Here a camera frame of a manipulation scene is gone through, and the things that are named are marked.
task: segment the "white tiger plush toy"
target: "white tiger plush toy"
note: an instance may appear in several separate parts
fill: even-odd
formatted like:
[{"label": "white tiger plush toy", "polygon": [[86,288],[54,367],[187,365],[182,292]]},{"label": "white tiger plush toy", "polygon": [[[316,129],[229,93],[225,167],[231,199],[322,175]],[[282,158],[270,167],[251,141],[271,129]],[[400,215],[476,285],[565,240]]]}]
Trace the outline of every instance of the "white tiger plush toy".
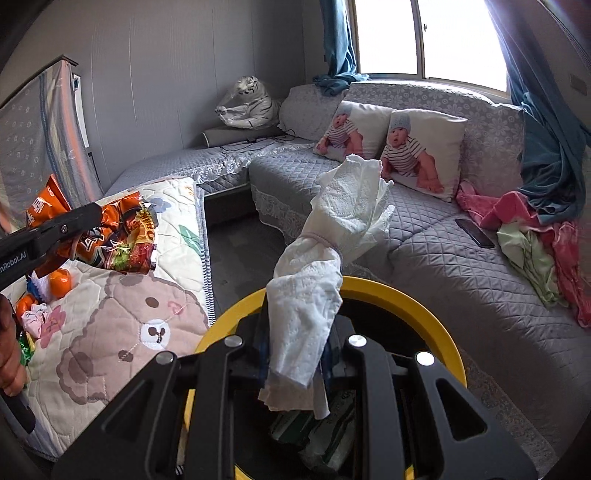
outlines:
[{"label": "white tiger plush toy", "polygon": [[[225,107],[231,100],[239,102],[239,105]],[[215,111],[229,127],[256,129],[276,125],[280,106],[280,102],[269,96],[265,85],[258,78],[240,77]]]}]

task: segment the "children's quilt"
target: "children's quilt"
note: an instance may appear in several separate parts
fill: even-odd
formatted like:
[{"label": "children's quilt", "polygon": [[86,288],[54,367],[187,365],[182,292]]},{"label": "children's quilt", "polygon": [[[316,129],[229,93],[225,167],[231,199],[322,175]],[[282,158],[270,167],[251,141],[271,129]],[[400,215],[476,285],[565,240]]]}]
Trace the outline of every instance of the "children's quilt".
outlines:
[{"label": "children's quilt", "polygon": [[74,288],[50,303],[27,368],[24,396],[37,419],[27,442],[52,457],[154,355],[193,353],[214,321],[203,191],[191,178],[136,190],[157,211],[155,270],[123,275],[68,262]]}]

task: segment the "white tissue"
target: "white tissue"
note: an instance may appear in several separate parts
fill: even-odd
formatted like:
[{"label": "white tissue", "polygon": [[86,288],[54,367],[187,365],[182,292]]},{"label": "white tissue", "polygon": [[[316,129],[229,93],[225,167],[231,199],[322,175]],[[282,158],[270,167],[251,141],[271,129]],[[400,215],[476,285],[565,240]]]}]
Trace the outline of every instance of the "white tissue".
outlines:
[{"label": "white tissue", "polygon": [[267,284],[269,374],[259,399],[270,410],[328,415],[319,360],[342,299],[342,261],[351,262],[385,239],[394,212],[392,182],[381,162],[349,155],[318,176],[320,193],[301,235],[289,245]]}]

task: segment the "green cloth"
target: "green cloth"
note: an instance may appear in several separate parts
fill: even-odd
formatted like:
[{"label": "green cloth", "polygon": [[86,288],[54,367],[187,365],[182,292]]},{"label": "green cloth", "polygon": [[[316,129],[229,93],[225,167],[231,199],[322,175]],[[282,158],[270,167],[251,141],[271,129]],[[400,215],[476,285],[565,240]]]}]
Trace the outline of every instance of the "green cloth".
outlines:
[{"label": "green cloth", "polygon": [[518,222],[504,223],[496,233],[502,252],[511,265],[527,278],[545,305],[561,299],[554,258],[544,250],[536,232],[521,231]]}]

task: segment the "white wall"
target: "white wall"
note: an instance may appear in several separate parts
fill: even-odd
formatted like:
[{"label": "white wall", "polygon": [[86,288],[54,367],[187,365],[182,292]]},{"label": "white wall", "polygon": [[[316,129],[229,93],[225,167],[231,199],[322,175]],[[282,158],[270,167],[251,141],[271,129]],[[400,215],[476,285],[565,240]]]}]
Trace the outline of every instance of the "white wall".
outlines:
[{"label": "white wall", "polygon": [[324,26],[318,0],[302,0],[301,6],[306,83],[312,83],[312,78],[327,73],[329,68],[324,61]]},{"label": "white wall", "polygon": [[77,61],[104,189],[128,166],[197,144],[239,76],[285,97],[305,80],[300,0],[54,0],[0,74],[0,102],[60,54]]}]

